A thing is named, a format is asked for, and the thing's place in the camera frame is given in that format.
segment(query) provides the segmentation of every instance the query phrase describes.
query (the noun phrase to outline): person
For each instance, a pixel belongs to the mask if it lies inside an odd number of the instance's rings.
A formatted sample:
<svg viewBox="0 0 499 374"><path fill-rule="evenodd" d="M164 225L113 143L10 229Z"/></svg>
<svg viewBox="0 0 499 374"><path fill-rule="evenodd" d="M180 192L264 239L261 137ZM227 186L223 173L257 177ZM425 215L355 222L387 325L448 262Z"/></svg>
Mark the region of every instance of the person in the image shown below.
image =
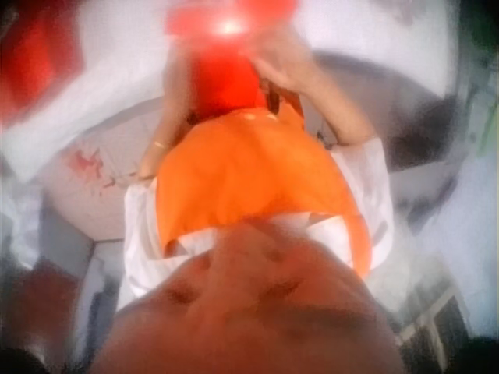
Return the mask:
<svg viewBox="0 0 499 374"><path fill-rule="evenodd" d="M170 56L166 109L126 194L123 287L136 299L91 372L404 372L363 283L393 236L370 121L279 27L244 50L283 93L278 113L187 125L189 53ZM324 116L331 152L306 134L289 92Z"/></svg>

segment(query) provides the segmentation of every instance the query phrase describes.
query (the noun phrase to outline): white cloth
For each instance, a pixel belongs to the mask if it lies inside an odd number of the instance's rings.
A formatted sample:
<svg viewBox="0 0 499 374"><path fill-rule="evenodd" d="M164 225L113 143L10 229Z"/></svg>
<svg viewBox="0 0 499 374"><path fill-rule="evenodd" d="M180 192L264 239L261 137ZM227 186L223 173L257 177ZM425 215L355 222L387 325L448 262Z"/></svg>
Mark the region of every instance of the white cloth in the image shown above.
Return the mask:
<svg viewBox="0 0 499 374"><path fill-rule="evenodd" d="M359 212L366 220L373 246L373 269L387 258L394 234L383 145L379 139L372 139L362 146L337 146L331 151L331 156L345 176ZM162 259L156 221L156 186L156 180L148 185L132 185L126 193L126 275L122 287L129 290L122 290L122 295L133 295L136 298L145 295L186 260L212 248L217 238L216 228L184 235L179 238L179 242L186 254ZM342 217L331 217L315 224L309 224L309 217L309 213L286 214L274 217L272 221L303 232L352 266L349 234ZM119 309L131 301L120 300Z"/></svg>

